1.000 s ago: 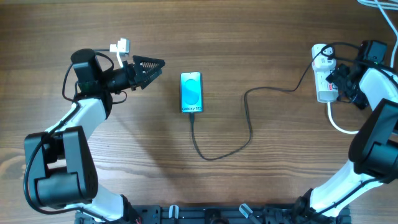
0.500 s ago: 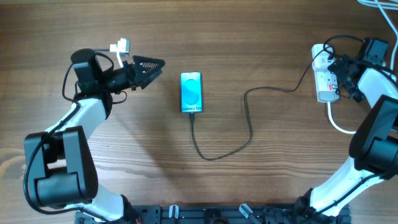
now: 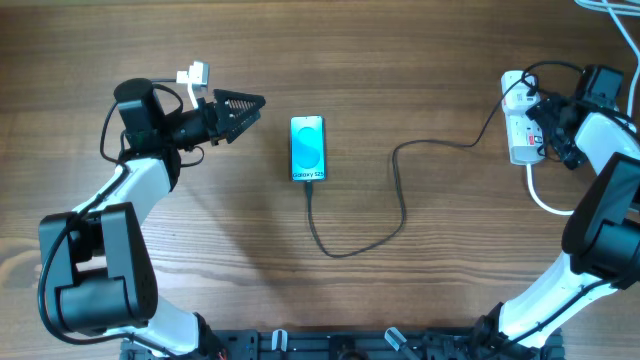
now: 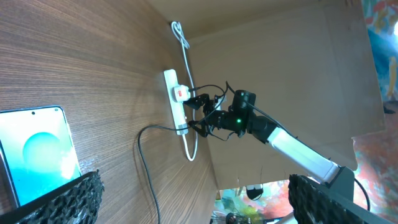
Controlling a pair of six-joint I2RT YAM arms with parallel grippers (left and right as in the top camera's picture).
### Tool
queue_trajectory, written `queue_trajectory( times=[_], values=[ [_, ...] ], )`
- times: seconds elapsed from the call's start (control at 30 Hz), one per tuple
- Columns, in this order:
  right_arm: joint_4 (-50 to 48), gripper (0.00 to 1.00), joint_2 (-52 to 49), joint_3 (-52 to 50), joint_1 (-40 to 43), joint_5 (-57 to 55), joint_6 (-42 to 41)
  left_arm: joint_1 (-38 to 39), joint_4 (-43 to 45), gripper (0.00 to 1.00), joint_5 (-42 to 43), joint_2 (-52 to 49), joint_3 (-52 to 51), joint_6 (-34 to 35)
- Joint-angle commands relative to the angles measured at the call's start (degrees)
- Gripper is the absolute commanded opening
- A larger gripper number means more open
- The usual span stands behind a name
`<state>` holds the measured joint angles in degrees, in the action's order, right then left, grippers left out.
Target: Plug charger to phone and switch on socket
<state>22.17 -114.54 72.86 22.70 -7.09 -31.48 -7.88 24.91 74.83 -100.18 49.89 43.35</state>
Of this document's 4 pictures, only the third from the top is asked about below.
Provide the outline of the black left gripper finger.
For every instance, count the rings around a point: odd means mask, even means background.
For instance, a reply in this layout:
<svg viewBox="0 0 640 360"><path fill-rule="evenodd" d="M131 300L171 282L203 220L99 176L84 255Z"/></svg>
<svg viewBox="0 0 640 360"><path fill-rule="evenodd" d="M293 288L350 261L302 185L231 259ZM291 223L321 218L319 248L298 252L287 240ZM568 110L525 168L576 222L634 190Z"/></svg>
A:
<svg viewBox="0 0 640 360"><path fill-rule="evenodd" d="M263 96L229 90L213 91L215 111L220 125L252 125L266 105Z"/></svg>
<svg viewBox="0 0 640 360"><path fill-rule="evenodd" d="M259 118L260 112L257 111L251 115L247 115L242 121L235 121L226 131L225 140L228 144L233 143L242 133L248 130Z"/></svg>

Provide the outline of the white power strip socket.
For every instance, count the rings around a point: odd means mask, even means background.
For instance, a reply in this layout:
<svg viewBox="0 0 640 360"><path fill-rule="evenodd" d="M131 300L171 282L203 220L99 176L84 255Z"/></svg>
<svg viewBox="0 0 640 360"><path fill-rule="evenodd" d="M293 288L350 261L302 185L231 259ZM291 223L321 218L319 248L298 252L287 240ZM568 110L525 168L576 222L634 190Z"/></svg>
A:
<svg viewBox="0 0 640 360"><path fill-rule="evenodd" d="M501 106L505 114L509 158L514 165L536 164L544 158L538 153L543 144L543 133L526 112L541 98L539 94L528 95L530 88L521 77L521 70L507 71L501 77L504 95Z"/></svg>

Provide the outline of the Galaxy S25 smartphone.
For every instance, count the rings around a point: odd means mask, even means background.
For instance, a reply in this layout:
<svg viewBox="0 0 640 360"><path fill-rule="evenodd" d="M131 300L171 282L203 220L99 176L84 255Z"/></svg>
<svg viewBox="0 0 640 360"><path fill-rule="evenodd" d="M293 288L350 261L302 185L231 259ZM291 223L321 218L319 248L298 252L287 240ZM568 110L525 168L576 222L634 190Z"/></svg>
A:
<svg viewBox="0 0 640 360"><path fill-rule="evenodd" d="M322 116L291 118L290 159L292 181L326 179L325 121Z"/></svg>

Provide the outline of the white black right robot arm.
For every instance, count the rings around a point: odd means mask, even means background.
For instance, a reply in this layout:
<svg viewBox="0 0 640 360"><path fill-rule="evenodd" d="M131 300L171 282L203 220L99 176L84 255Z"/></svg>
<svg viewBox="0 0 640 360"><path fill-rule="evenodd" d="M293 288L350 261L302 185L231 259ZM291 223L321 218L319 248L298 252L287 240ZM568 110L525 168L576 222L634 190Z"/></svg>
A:
<svg viewBox="0 0 640 360"><path fill-rule="evenodd" d="M621 71L578 68L570 96L547 91L530 68L501 78L499 102L511 145L533 152L530 169L552 149L569 169L590 163L596 178L567 212L562 252L521 295L481 317L470 335L486 358L531 359L547 339L592 302L639 280L639 128L619 111Z"/></svg>

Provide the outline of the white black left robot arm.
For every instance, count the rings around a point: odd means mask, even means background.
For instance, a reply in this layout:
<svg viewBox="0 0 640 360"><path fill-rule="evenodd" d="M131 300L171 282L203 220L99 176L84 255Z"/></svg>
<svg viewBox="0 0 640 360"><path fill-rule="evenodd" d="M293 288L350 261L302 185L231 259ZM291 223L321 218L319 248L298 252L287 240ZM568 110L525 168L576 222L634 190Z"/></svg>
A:
<svg viewBox="0 0 640 360"><path fill-rule="evenodd" d="M38 312L72 345L123 340L125 355L224 359L225 345L197 313L161 298L141 224L174 190L182 151L232 143L260 117L264 97L216 89L211 102L165 113L165 85L134 78L114 90L125 129L113 177L88 201L39 224Z"/></svg>

